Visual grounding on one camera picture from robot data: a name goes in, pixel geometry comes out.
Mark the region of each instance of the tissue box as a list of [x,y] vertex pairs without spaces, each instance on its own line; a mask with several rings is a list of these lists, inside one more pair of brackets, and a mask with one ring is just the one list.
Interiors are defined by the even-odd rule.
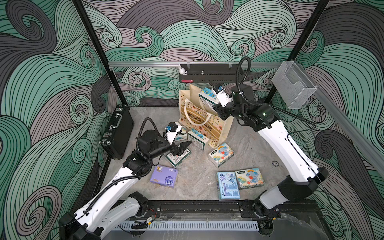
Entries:
[[218,104],[219,100],[216,98],[216,95],[212,92],[211,89],[207,87],[203,88],[199,93],[199,97],[205,105],[207,105],[211,110],[215,111],[213,106]]
[[179,171],[177,169],[157,165],[153,170],[151,182],[175,188],[178,173]]
[[178,135],[176,135],[174,141],[187,140],[187,138],[188,138],[188,136],[187,136],[187,130],[185,129],[185,127],[181,127],[181,133],[178,134]]
[[218,172],[217,189],[219,200],[240,199],[235,172]]
[[230,148],[230,146],[228,146],[228,144],[226,143],[221,144],[215,150],[213,150],[210,154],[208,154],[209,158],[212,160],[212,162],[216,167],[220,167],[233,155],[234,155],[234,152],[232,148]]
[[173,156],[173,154],[170,152],[168,155],[166,155],[166,158],[172,163],[174,167],[179,165],[184,159],[186,159],[191,154],[191,151],[187,148],[184,153],[181,156]]
[[192,128],[188,132],[188,141],[192,141],[201,150],[204,150],[205,145],[209,142],[209,138],[199,133],[196,129]]
[[236,171],[236,178],[240,189],[258,187],[265,184],[259,168]]

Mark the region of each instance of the gray floor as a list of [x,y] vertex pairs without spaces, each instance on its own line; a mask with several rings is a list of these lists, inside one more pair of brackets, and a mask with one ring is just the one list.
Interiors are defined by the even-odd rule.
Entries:
[[[161,133],[169,122],[176,122],[180,118],[178,108],[131,108],[130,113],[135,122],[135,126],[129,139],[126,152],[122,159],[112,159],[104,179],[103,187],[112,179],[127,156],[135,149],[135,138],[137,137],[144,118],[152,118]],[[152,129],[150,122],[147,122],[144,128],[144,130],[147,129]],[[134,184],[123,194],[121,199],[127,199],[131,193],[139,191],[149,200],[218,200],[216,172],[258,167],[264,178],[265,185],[240,190],[241,199],[254,199],[264,190],[270,189],[281,182],[288,175],[287,169],[281,163],[273,149],[250,127],[240,126],[237,121],[233,121],[225,142],[235,151],[235,155],[219,168],[215,167],[208,159],[208,153],[210,153],[213,148],[208,146],[202,151],[196,146],[191,145],[189,147],[191,155],[177,166],[179,175],[174,189],[151,183],[149,179],[153,172],[152,168],[151,173]],[[280,165],[278,167],[272,165],[273,160],[279,162]],[[160,165],[172,167],[171,163],[165,157],[162,157],[160,160]]]

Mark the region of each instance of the elephant print tissue pack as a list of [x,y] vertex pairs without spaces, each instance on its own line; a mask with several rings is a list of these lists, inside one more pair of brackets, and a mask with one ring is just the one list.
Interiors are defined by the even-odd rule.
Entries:
[[259,168],[235,171],[240,189],[259,187],[265,184]]
[[220,167],[228,159],[234,155],[234,152],[228,144],[223,143],[218,146],[215,150],[208,154],[209,158],[216,167]]

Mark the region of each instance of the black cable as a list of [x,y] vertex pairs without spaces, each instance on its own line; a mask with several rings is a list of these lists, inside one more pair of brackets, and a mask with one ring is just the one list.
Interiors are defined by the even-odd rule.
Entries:
[[[239,75],[240,75],[241,65],[242,65],[242,63],[243,63],[245,60],[247,60],[247,62],[248,62],[248,69],[247,69],[246,73],[244,74],[243,79],[242,79],[241,82],[239,83]],[[252,102],[250,102],[250,101],[245,97],[244,92],[241,91],[241,89],[240,89],[240,84],[243,84],[243,82],[245,81],[246,77],[248,76],[248,74],[249,74],[249,72],[250,72],[250,69],[251,69],[251,59],[250,59],[249,57],[247,57],[247,56],[243,57],[243,58],[240,60],[239,64],[237,65],[237,69],[236,69],[236,87],[237,87],[237,90],[239,91],[240,95],[243,97],[243,99],[244,99],[248,104],[253,105],[253,106],[267,105],[267,106],[270,106],[271,108],[276,109],[276,110],[278,110],[278,111],[280,111],[280,112],[283,112],[283,113],[285,113],[285,114],[287,114],[287,115],[289,115],[289,116],[291,116],[291,117],[297,118],[297,119],[299,119],[299,120],[301,120],[301,121],[303,121],[303,122],[305,122],[305,123],[307,123],[307,124],[309,124],[309,125],[316,126],[316,123],[313,122],[313,121],[310,121],[310,120],[307,120],[307,119],[302,118],[302,117],[300,117],[300,116],[297,116],[297,115],[295,115],[295,114],[293,114],[293,113],[291,113],[291,112],[288,112],[288,111],[286,111],[286,110],[284,110],[284,109],[281,109],[281,108],[278,108],[278,107],[276,107],[276,106],[273,106],[273,105],[271,105],[271,104],[269,104],[269,103],[252,103]]]
[[328,195],[328,193],[327,193],[327,190],[325,189],[325,187],[324,187],[324,185],[323,185],[323,182],[320,180],[320,178],[319,178],[319,176],[317,175],[317,173],[315,173],[315,171],[312,169],[312,167],[308,164],[308,162],[303,158],[303,156],[299,153],[299,151],[297,151],[297,149],[295,148],[295,146],[292,144],[292,142],[289,140],[289,138],[288,138],[288,135],[287,135],[287,140],[288,140],[288,142],[292,145],[292,147],[293,147],[293,149],[297,152],[297,154],[304,160],[304,162],[308,165],[308,167],[312,170],[312,172],[316,175],[316,177],[319,179],[319,182],[320,182],[320,185],[321,185],[321,187],[323,188],[323,191],[324,191],[324,193],[325,193],[325,195],[326,195],[326,197],[327,197],[327,199],[328,199],[328,202],[329,202],[329,204],[331,205],[331,207],[335,210],[335,211],[341,211],[342,209],[343,209],[343,207],[341,206],[340,207],[340,209],[336,209],[334,206],[333,206],[333,204],[332,204],[332,202],[331,202],[331,199],[329,198],[329,195]]
[[127,233],[133,235],[130,231],[126,231],[126,230],[122,229],[122,228],[120,227],[120,225],[118,225],[118,227],[119,227],[121,230],[123,230],[124,232],[127,232]]
[[84,213],[87,213],[89,212],[93,205],[97,202],[97,200],[99,200],[99,198],[108,190],[110,189],[111,187],[113,187],[114,185],[116,185],[116,183],[118,182],[121,182],[121,181],[125,181],[125,180],[129,180],[129,179],[136,179],[136,178],[142,178],[146,175],[148,175],[150,172],[151,172],[151,169],[152,169],[152,162],[151,160],[145,155],[143,154],[143,152],[141,151],[140,147],[139,147],[139,137],[141,137],[141,133],[143,132],[143,129],[144,129],[144,126],[145,126],[145,123],[147,122],[147,120],[149,120],[154,129],[157,131],[157,133],[159,133],[159,131],[157,130],[156,128],[156,125],[155,123],[153,122],[153,120],[151,118],[145,118],[143,123],[141,124],[141,127],[140,127],[140,130],[139,130],[139,133],[137,135],[137,140],[136,140],[136,150],[137,152],[147,161],[147,163],[149,164],[149,168],[148,170],[143,173],[143,174],[140,174],[140,175],[135,175],[135,176],[127,176],[127,177],[121,177],[119,179],[116,179],[115,181],[113,181],[112,183],[108,184],[105,188],[103,188],[96,196],[95,198],[92,200],[92,202],[89,204],[89,206],[87,207],[87,209],[84,211]]
[[160,158],[163,156],[163,154],[160,155],[159,160],[157,161],[157,164],[153,164],[153,166],[157,166],[160,163]]
[[68,226],[69,224],[73,224],[74,222],[76,222],[77,220],[79,220],[80,218],[82,218],[83,216],[85,216],[85,213],[84,213],[81,217],[79,217],[78,219],[75,219],[73,222],[67,223],[67,224],[65,224],[65,225],[63,225],[63,226],[54,227],[53,229],[51,229],[51,231],[54,230],[54,229],[57,229],[57,228],[61,228],[61,227]]
[[291,134],[294,134],[294,133],[298,133],[298,132],[305,132],[305,131],[309,131],[309,130],[312,130],[312,129],[315,129],[316,126],[312,127],[312,128],[309,128],[309,129],[304,129],[304,130],[300,130],[300,131],[296,131],[296,132],[292,132],[292,133],[288,133],[287,135],[287,139],[288,139],[288,136],[291,135]]
[[273,221],[273,218],[271,218],[271,219],[269,219],[267,221],[264,221],[264,222],[257,223],[257,224],[260,226],[261,224],[264,224],[264,223],[267,223],[267,222],[271,222],[271,221]]

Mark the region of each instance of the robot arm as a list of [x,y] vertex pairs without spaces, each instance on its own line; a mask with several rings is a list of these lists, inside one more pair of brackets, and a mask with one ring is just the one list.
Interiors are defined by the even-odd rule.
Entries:
[[[269,189],[257,198],[259,215],[268,215],[268,210],[286,201],[297,201],[311,195],[320,182],[328,176],[325,168],[319,168],[300,149],[291,136],[289,136],[284,124],[272,107],[268,105],[249,104],[255,103],[253,90],[250,86],[241,84],[240,90],[237,87],[231,89],[232,97],[221,97],[223,102],[213,106],[218,116],[225,120],[229,116],[244,121],[255,132],[258,132],[274,149],[289,175],[276,187]],[[224,88],[217,86],[215,92],[223,95]]]
[[192,143],[182,142],[179,146],[173,143],[175,136],[181,132],[179,123],[170,122],[163,136],[155,125],[154,128],[155,130],[145,131],[142,136],[141,131],[139,132],[139,149],[129,155],[113,179],[94,198],[74,214],[66,213],[60,218],[61,239],[101,239],[125,219],[145,215],[148,199],[139,192],[131,194],[122,204],[111,210],[116,201],[152,167],[142,154],[152,162],[152,159],[168,151],[173,155],[181,155]]

